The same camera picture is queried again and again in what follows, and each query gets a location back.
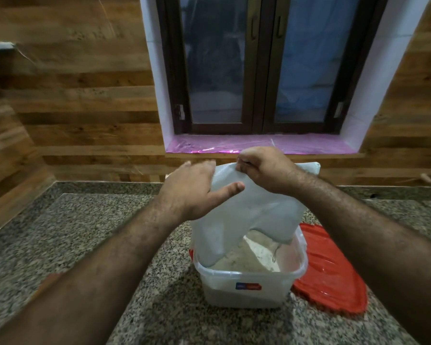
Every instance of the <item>window sill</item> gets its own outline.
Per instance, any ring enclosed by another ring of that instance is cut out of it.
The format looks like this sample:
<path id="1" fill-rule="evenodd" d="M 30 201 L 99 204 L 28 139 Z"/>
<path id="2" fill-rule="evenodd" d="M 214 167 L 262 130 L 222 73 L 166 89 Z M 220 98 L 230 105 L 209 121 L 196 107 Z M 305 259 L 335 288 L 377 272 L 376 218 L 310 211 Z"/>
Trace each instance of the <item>window sill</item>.
<path id="1" fill-rule="evenodd" d="M 239 154 L 252 146 L 276 146 L 287 155 L 348 155 L 358 157 L 339 135 L 174 135 L 167 154 Z"/>

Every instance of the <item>hand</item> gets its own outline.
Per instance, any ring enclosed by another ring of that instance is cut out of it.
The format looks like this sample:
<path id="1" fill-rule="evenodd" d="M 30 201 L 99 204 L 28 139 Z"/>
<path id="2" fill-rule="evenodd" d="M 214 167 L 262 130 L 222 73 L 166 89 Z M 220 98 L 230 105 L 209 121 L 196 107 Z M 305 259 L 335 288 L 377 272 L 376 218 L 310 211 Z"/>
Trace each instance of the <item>hand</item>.
<path id="1" fill-rule="evenodd" d="M 289 160 L 281 150 L 257 146 L 241 151 L 236 170 L 246 173 L 254 183 L 275 194 L 292 196 L 294 186 L 306 172 Z"/>
<path id="2" fill-rule="evenodd" d="M 169 175 L 157 196 L 165 207 L 177 213 L 179 221 L 196 220 L 244 190 L 242 182 L 210 191 L 215 161 L 192 165 L 185 162 Z"/>

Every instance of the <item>clear plastic container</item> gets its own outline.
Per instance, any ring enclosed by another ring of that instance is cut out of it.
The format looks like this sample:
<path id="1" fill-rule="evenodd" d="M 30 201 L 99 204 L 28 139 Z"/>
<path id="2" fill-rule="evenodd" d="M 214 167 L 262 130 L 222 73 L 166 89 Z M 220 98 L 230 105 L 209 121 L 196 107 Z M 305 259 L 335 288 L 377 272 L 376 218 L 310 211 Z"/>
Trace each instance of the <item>clear plastic container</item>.
<path id="1" fill-rule="evenodd" d="M 292 284 L 302 277 L 308 267 L 306 241 L 300 227 L 292 242 L 281 245 L 276 251 L 280 272 L 246 273 L 212 270 L 198 262 L 198 252 L 193 254 L 193 264 L 199 272 L 207 302 L 219 307 L 276 308 L 286 299 Z"/>

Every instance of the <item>wood paneling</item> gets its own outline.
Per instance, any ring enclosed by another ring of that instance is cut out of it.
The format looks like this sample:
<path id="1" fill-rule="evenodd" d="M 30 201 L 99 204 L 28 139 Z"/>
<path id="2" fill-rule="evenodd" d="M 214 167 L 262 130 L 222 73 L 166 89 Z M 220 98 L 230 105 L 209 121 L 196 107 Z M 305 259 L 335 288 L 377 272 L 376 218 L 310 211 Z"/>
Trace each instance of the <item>wood paneling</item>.
<path id="1" fill-rule="evenodd" d="M 0 0 L 0 88 L 59 180 L 162 181 L 186 160 L 233 154 L 166 154 L 137 0 Z M 3 116 L 13 164 L 25 131 Z M 290 155 L 319 161 L 334 184 L 426 185 L 431 177 L 431 2 L 360 153 Z M 13 177 L 12 167 L 3 167 Z"/>
<path id="2" fill-rule="evenodd" d="M 54 180 L 0 92 L 0 228 Z"/>

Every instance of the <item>blue and red label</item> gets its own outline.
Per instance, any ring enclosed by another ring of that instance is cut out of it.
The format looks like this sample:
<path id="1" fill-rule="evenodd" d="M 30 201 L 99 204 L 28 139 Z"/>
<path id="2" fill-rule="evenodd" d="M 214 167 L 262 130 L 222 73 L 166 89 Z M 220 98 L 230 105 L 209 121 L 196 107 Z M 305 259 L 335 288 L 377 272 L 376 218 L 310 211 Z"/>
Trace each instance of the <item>blue and red label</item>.
<path id="1" fill-rule="evenodd" d="M 248 291 L 261 291 L 262 286 L 258 283 L 236 282 L 235 289 L 248 290 Z"/>

